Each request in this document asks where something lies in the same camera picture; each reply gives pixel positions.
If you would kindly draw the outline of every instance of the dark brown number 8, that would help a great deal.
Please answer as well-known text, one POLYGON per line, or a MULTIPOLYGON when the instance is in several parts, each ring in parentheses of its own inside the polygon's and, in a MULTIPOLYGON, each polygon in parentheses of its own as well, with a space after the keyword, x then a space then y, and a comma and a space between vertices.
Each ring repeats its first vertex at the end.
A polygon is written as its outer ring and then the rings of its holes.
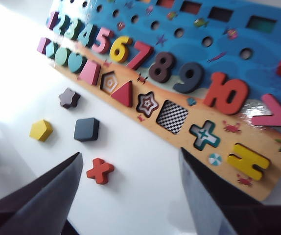
POLYGON ((156 56, 156 63, 149 69, 149 76, 157 82, 164 83, 170 79, 170 70, 174 67, 175 57, 168 52, 160 52, 156 56))

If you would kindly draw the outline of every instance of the rectangular slot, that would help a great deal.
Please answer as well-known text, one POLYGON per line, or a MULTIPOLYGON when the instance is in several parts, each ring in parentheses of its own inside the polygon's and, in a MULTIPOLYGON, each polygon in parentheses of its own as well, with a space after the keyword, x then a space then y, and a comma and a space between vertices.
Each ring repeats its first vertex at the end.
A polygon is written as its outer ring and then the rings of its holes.
POLYGON ((277 21, 259 16, 252 16, 248 21, 247 28, 251 28, 264 33, 272 33, 277 21))
POLYGON ((219 7, 213 7, 211 9, 211 12, 210 12, 208 18, 215 19, 218 21, 223 21, 223 22, 229 22, 232 14, 233 14, 232 10, 225 9, 225 8, 219 8, 219 7))
POLYGON ((166 8, 171 8, 175 0, 158 0, 157 5, 163 6, 166 8))
POLYGON ((188 12, 194 15, 197 15, 200 8, 201 8, 201 3, 193 2, 193 1, 184 1, 180 11, 188 12))

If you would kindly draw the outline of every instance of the teal heart piece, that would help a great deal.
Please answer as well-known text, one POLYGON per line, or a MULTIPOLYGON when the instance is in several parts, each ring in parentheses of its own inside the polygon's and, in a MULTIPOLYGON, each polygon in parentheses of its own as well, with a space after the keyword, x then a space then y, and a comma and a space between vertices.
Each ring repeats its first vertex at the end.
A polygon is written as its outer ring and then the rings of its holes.
POLYGON ((68 59, 68 65, 70 71, 73 73, 81 72, 84 65, 86 64, 86 61, 87 61, 86 57, 72 52, 68 59))

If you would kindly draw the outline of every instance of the pink piece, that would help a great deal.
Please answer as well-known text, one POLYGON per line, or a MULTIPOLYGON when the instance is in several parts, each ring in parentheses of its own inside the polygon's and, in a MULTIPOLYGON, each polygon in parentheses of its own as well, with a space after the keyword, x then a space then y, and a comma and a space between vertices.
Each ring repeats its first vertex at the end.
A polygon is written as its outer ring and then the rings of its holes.
POLYGON ((261 100, 272 112, 269 116, 253 116, 252 124, 255 126, 281 126, 281 105, 271 94, 264 94, 261 100))
POLYGON ((78 76, 78 79, 83 80, 90 85, 96 86, 100 74, 100 68, 100 64, 97 64, 95 61, 88 60, 78 76))
POLYGON ((53 30, 53 28, 56 26, 57 24, 57 20, 58 20, 58 15, 59 12, 55 11, 55 12, 51 12, 50 14, 50 19, 47 23, 47 28, 53 30))
POLYGON ((96 37, 96 40, 98 40, 100 42, 99 45, 97 44, 94 44, 92 46, 92 50, 94 52, 97 52, 97 53, 100 53, 100 54, 104 54, 108 51, 109 47, 110 47, 110 40, 109 38, 112 38, 114 36, 114 32, 107 29, 107 28, 104 28, 104 27, 101 27, 97 37, 96 37))
POLYGON ((50 42, 51 40, 49 40, 48 38, 41 38, 38 43, 37 51, 41 54, 46 55, 46 47, 50 42))

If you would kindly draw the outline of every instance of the white table surface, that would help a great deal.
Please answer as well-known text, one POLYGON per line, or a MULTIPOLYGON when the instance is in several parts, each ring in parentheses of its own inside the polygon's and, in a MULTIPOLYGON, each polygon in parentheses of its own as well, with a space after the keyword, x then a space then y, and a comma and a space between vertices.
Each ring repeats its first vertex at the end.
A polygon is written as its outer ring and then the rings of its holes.
MULTIPOLYGON (((256 1, 281 6, 277 0, 256 1)), ((0 154, 13 158, 0 161, 12 169, 0 174, 0 182, 5 175, 17 179, 7 187, 0 183, 0 197, 79 151, 84 167, 69 220, 80 234, 196 234, 179 150, 68 80, 36 51, 50 6, 51 0, 0 0, 0 131, 15 149, 11 157, 0 154), (58 95, 67 87, 82 95, 75 109, 59 105, 58 95), (91 117, 100 121, 98 140, 74 140, 76 120, 91 117), (54 132, 39 142, 28 135, 32 123, 43 118, 54 132), (107 185, 86 177, 96 157, 116 168, 107 185)), ((266 203, 281 204, 281 182, 266 203)))

